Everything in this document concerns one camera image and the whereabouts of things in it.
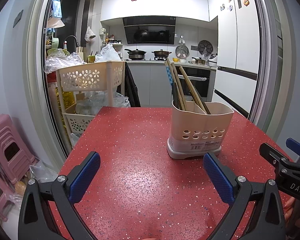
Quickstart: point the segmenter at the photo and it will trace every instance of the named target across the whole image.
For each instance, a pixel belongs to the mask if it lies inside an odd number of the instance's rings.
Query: metal screw
[[[32,185],[32,184],[34,184],[34,183],[35,183],[35,180],[34,180],[34,179],[31,179],[31,180],[28,181],[28,184],[29,184],[29,185]]]
[[[63,181],[66,180],[66,176],[61,175],[61,176],[59,176],[59,177],[57,178],[57,180],[58,180],[59,182],[63,182]]]
[[[246,178],[244,176],[239,176],[238,177],[238,181],[240,182],[245,182],[246,181]]]
[[[270,180],[268,181],[268,183],[269,183],[271,186],[275,185],[275,181],[274,181],[273,179],[270,179]]]

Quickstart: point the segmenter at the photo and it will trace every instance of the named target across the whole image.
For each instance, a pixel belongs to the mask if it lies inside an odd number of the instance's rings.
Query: range hood
[[[176,17],[138,16],[122,20],[128,44],[174,44]]]

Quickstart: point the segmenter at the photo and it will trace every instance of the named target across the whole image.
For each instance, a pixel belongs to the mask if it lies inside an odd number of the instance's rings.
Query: hanging jacket
[[[141,107],[138,96],[138,88],[134,83],[133,76],[127,62],[125,64],[124,90],[125,96],[129,98],[130,106]],[[121,86],[117,87],[117,92],[121,93]]]

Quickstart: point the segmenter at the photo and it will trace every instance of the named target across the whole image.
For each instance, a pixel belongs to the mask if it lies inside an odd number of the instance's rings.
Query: speckled red table
[[[81,217],[99,239],[206,239],[225,214],[202,167],[202,157],[174,160],[166,149],[169,108],[103,107],[81,136],[60,174],[81,163],[90,151],[101,167],[81,202]],[[274,178],[273,167],[259,155],[267,142],[282,150],[260,129],[234,113],[218,156],[221,163],[249,181]],[[249,204],[234,239],[242,234],[252,210]],[[70,239],[54,203],[54,216]]]

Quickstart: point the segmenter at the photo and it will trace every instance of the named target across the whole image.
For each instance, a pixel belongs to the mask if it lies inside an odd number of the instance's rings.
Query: oven handle
[[[183,77],[183,75],[178,75],[178,76],[179,76],[179,78],[185,79],[185,78]],[[189,78],[190,80],[197,80],[197,81],[206,81],[206,80],[207,80],[207,78],[201,78],[201,77],[191,77],[191,76],[188,76],[188,78]]]

